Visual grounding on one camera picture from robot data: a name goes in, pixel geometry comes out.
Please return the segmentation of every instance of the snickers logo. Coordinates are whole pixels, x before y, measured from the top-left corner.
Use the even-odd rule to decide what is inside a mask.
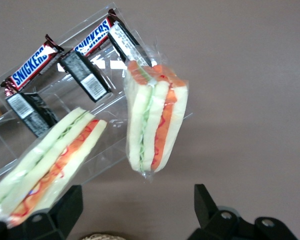
[[[106,18],[98,25],[82,42],[73,48],[73,50],[88,56],[93,50],[103,43],[108,37],[107,33],[111,28],[109,20]]]
[[[49,62],[49,54],[56,51],[50,46],[43,44],[10,78],[15,83],[17,90],[29,82],[33,75]]]

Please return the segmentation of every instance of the white label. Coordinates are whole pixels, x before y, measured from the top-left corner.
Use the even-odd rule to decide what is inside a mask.
[[[81,84],[88,91],[88,93],[95,99],[101,98],[107,93],[104,86],[98,81],[92,73],[81,81]]]
[[[135,60],[141,66],[149,66],[149,64],[142,57],[135,45],[130,41],[125,32],[118,24],[115,24],[109,31],[115,42],[126,55],[128,60]]]
[[[35,111],[20,94],[13,95],[7,101],[21,119],[26,118]]]

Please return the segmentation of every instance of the brown table surface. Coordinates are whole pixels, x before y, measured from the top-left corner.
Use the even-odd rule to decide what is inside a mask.
[[[109,3],[0,0],[0,75],[45,33],[56,39]],[[186,239],[199,227],[194,184],[249,222],[280,219],[300,239],[300,0],[116,4],[189,80],[194,115],[152,183],[125,160],[85,184],[84,211],[68,239],[100,231]]]

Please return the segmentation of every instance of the sandwich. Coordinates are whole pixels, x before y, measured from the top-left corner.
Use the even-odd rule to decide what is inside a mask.
[[[187,83],[167,66],[140,66],[136,61],[127,63],[124,82],[128,160],[135,171],[158,172],[167,164],[183,122]]]
[[[106,125],[81,108],[58,122],[0,182],[0,221],[13,227],[34,211],[50,208]]]

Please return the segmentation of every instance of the screw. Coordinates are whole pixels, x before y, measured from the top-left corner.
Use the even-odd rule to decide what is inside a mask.
[[[270,219],[263,219],[262,224],[269,228],[273,228],[275,226],[274,222]]]
[[[224,211],[223,213],[221,213],[221,217],[223,217],[224,219],[231,219],[232,216],[229,212]]]
[[[37,223],[39,221],[42,220],[42,216],[41,215],[35,215],[33,218],[32,218],[32,222],[33,223]]]

